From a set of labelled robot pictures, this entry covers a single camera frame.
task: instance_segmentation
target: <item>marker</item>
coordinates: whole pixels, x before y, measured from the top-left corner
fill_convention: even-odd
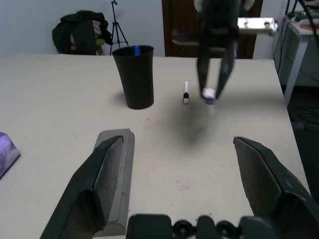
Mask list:
[[[185,84],[184,84],[183,104],[184,105],[189,104],[188,81],[185,81]]]
[[[141,48],[140,46],[135,46],[135,55],[139,56],[141,54]]]

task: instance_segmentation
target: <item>cable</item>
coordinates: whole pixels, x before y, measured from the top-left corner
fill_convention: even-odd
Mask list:
[[[292,61],[291,59],[289,59],[288,57],[286,57],[286,59],[289,60],[290,63],[293,63],[293,61]],[[319,80],[317,80],[317,79],[315,79],[314,77],[308,75],[306,72],[304,72],[304,71],[302,71],[302,70],[299,70],[299,71],[300,71],[301,73],[303,73],[305,76],[307,76],[308,78],[310,78],[310,79],[312,79],[312,80],[314,80],[314,81],[319,82]]]
[[[315,36],[315,39],[316,39],[316,43],[317,43],[317,46],[319,48],[319,37],[318,37],[318,34],[317,34],[317,29],[316,29],[316,26],[314,24],[314,20],[313,20],[313,17],[310,15],[310,12],[308,10],[308,8],[306,7],[305,3],[303,0],[298,0],[300,5],[303,7],[308,19],[309,19],[309,22],[310,22],[310,25],[311,25],[311,28],[313,29],[313,32],[314,32],[314,36]]]
[[[280,67],[281,67],[281,61],[282,61],[282,56],[283,56],[283,46],[284,46],[284,42],[286,40],[286,37],[287,37],[287,33],[288,33],[288,29],[289,29],[289,24],[290,24],[291,20],[287,23],[287,26],[286,26],[286,30],[285,30],[285,36],[284,36],[284,39],[282,40],[281,42],[281,46],[280,46],[280,59],[279,59],[279,65],[278,65],[278,70],[277,70],[277,73],[279,73],[279,70],[280,70]]]
[[[276,45],[275,50],[274,50],[275,38],[274,38],[274,40],[273,40],[272,50],[273,50],[273,59],[274,59],[274,61],[276,60],[275,54],[276,54],[276,51],[277,51],[278,46],[279,46],[279,43],[280,43],[280,41],[281,41],[281,39],[282,39],[282,36],[283,36],[283,31],[284,31],[284,28],[285,28],[286,19],[287,19],[287,18],[286,18],[286,16],[285,16],[284,19],[283,19],[283,24],[282,24],[282,27],[281,27],[281,30],[280,30],[280,35],[279,35],[279,37],[278,37],[277,45]]]

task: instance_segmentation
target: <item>black plastic cup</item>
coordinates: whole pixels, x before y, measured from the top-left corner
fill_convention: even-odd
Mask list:
[[[126,103],[133,110],[150,107],[154,103],[153,52],[151,46],[140,46],[140,55],[135,55],[135,46],[113,51],[118,67]]]

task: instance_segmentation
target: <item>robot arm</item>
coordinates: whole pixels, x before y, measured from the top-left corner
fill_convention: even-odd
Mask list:
[[[218,99],[233,70],[237,58],[239,34],[272,34],[278,30],[273,18],[247,18],[255,0],[194,0],[198,11],[199,31],[178,34],[176,45],[199,45],[197,73],[199,93],[213,105]],[[216,91],[206,88],[209,59],[221,57]]]
[[[194,5],[199,12],[199,55],[197,73],[200,95],[205,102],[213,105],[213,96],[206,95],[206,82],[209,59],[214,49],[223,49],[216,99],[221,95],[233,70],[237,58],[239,37],[238,18],[247,15],[255,0],[195,0]]]

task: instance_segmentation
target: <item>table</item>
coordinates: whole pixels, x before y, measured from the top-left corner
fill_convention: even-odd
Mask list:
[[[293,60],[293,64],[291,67],[291,71],[290,71],[290,74],[288,77],[287,86],[286,86],[286,90],[285,90],[285,94],[284,94],[285,102],[286,102],[286,105],[288,106],[291,95],[292,95],[293,90],[294,90],[294,86],[295,86],[297,77],[298,77],[298,73],[300,71],[301,64],[302,64],[304,56],[305,56],[308,42],[309,42],[311,36],[313,35],[313,32],[311,30],[301,28],[299,26],[299,24],[296,22],[288,23],[287,27],[289,27],[292,30],[292,32],[299,38],[298,47],[297,47],[296,54],[295,54],[295,57]],[[291,31],[289,31],[289,30],[287,31],[287,34],[288,34],[287,39],[289,39],[289,37],[290,37],[290,32]],[[288,40],[287,40],[286,44],[284,45],[284,49],[283,49],[283,65],[285,64],[285,61],[286,61],[285,55],[286,55],[286,51],[287,51],[287,45],[288,45]],[[279,72],[280,77],[282,77],[283,68],[284,67],[281,67],[281,69],[280,69],[280,72]]]
[[[273,61],[238,60],[209,122],[195,63],[155,57],[155,103],[135,111],[125,104],[110,56],[0,61],[0,129],[22,153],[0,180],[1,237],[40,237],[72,174],[108,129],[130,128],[136,137],[130,215],[161,213],[193,224],[210,215],[235,225],[252,215],[234,136],[271,148],[309,190]],[[218,68],[212,60],[212,87]],[[189,105],[182,104],[185,81]]]

